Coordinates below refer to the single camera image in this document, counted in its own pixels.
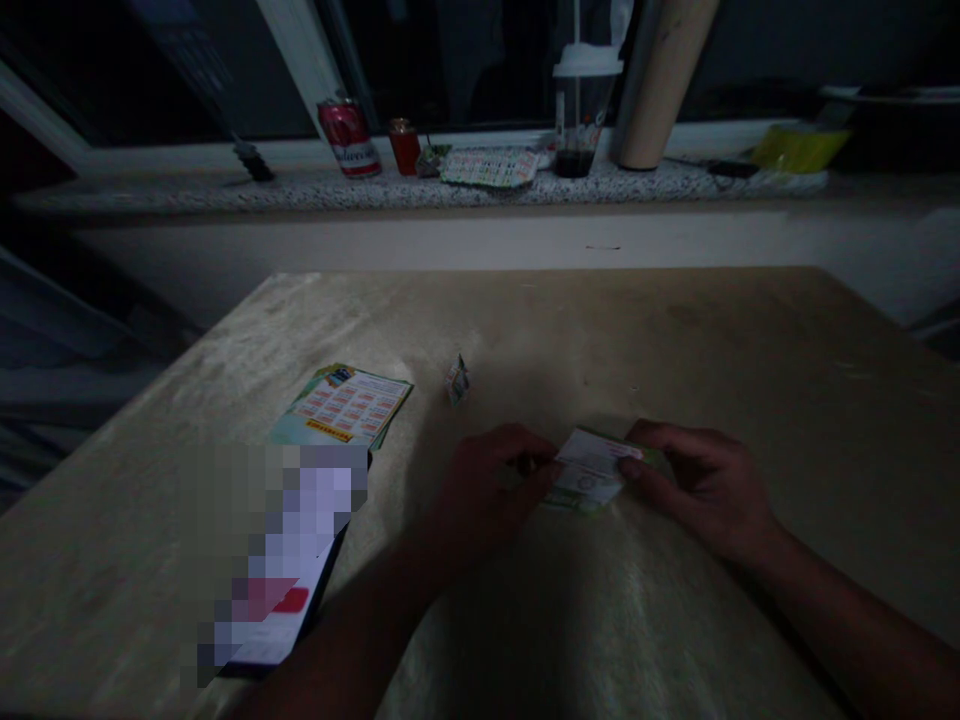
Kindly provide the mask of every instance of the right hand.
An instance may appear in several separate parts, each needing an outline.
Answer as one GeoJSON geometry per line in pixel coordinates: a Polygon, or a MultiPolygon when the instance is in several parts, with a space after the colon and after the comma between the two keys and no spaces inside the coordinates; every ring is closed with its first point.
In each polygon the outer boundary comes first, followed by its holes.
{"type": "Polygon", "coordinates": [[[637,420],[626,439],[663,451],[677,484],[633,458],[620,460],[620,473],[712,552],[755,567],[786,535],[750,452],[733,438],[716,430],[637,420]]]}

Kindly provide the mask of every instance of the forearm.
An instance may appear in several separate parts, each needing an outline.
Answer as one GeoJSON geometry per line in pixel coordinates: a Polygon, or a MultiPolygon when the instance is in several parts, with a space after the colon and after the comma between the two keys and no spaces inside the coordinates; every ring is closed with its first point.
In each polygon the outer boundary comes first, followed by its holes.
{"type": "Polygon", "coordinates": [[[955,650],[786,531],[751,569],[868,717],[960,717],[955,650]]]}
{"type": "Polygon", "coordinates": [[[319,626],[235,718],[373,717],[407,643],[446,579],[417,530],[324,609],[319,626]]]}

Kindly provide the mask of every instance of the pixelated area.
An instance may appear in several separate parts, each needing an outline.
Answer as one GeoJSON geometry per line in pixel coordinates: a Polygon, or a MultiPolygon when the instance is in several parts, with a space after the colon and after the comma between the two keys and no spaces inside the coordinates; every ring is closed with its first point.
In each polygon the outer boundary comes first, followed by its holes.
{"type": "Polygon", "coordinates": [[[251,637],[257,662],[289,652],[296,629],[272,629],[266,645],[256,633],[275,610],[274,617],[306,612],[309,592],[297,584],[315,582],[334,537],[366,501],[367,450],[197,447],[181,462],[180,490],[181,688],[188,690],[206,687],[251,637]]]}

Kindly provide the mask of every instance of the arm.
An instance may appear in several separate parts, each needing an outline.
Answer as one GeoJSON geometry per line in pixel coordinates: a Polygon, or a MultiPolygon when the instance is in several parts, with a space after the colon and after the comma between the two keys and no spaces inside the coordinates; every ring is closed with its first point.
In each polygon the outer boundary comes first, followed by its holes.
{"type": "Polygon", "coordinates": [[[646,499],[772,594],[868,717],[960,717],[960,654],[819,558],[777,522],[745,447],[714,430],[640,420],[677,484],[645,463],[620,471],[646,499]]]}
{"type": "Polygon", "coordinates": [[[519,425],[460,443],[427,514],[324,608],[317,629],[234,713],[241,718],[369,718],[433,601],[508,543],[549,491],[557,449],[519,425]],[[501,464],[533,460],[514,490],[501,464]]]}

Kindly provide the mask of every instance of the hand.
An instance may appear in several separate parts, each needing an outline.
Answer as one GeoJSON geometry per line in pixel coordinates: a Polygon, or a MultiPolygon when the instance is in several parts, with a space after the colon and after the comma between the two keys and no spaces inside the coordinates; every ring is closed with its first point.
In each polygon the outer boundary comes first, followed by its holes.
{"type": "Polygon", "coordinates": [[[632,458],[620,460],[621,474],[654,508],[717,555],[754,567],[786,535],[770,509],[750,452],[736,440],[716,430],[649,420],[637,420],[627,440],[662,450],[677,484],[632,458]]]}
{"type": "Polygon", "coordinates": [[[563,469],[557,448],[522,425],[501,425],[457,445],[440,493],[417,526],[419,537],[453,579],[506,545],[563,469]],[[526,479],[508,490],[496,479],[516,465],[526,479]]]}

